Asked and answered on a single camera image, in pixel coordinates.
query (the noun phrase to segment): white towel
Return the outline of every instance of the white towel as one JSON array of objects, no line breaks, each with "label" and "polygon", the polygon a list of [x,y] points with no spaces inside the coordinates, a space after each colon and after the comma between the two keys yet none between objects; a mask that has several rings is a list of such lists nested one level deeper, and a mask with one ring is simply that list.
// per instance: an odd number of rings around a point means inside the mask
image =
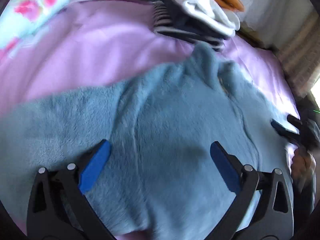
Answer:
[{"label": "white towel", "polygon": [[206,23],[213,30],[230,37],[240,29],[240,21],[230,10],[222,9],[215,0],[174,0],[193,18]]}]

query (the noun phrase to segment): curtain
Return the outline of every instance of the curtain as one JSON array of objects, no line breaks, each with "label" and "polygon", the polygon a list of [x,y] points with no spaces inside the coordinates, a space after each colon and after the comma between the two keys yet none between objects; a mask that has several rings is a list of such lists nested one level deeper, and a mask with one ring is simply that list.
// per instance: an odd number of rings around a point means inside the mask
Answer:
[{"label": "curtain", "polygon": [[276,56],[294,95],[305,97],[320,76],[320,18],[315,10]]}]

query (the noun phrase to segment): bed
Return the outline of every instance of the bed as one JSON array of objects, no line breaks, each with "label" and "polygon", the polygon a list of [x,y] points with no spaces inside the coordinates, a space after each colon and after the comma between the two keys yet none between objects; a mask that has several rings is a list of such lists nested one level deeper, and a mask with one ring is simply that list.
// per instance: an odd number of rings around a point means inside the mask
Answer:
[{"label": "bed", "polygon": [[[188,57],[193,45],[152,32],[152,12],[150,3],[138,0],[73,0],[0,61],[0,114],[20,103],[78,87],[111,85]],[[219,57],[237,62],[281,112],[298,117],[271,51],[236,36],[225,42]],[[290,166],[292,149],[289,153]],[[131,237],[137,239],[118,239]]]}]

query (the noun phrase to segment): pillow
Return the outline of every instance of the pillow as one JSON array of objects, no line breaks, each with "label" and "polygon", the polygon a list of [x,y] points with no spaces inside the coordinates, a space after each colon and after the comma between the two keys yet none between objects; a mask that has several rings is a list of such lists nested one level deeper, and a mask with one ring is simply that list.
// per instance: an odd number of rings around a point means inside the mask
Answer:
[{"label": "pillow", "polygon": [[69,0],[10,0],[0,16],[0,59],[68,3]]}]

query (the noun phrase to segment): blue fleece blanket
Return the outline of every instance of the blue fleece blanket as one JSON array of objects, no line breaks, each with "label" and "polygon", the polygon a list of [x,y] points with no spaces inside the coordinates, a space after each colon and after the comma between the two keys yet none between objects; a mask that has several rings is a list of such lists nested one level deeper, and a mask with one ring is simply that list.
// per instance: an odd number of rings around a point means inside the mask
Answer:
[{"label": "blue fleece blanket", "polygon": [[210,157],[214,141],[242,164],[281,168],[292,198],[286,142],[272,118],[285,122],[234,62],[198,44],[184,62],[17,107],[0,122],[0,199],[25,219],[39,167],[65,167],[106,138],[110,158],[86,197],[109,230],[203,240],[235,197]]}]

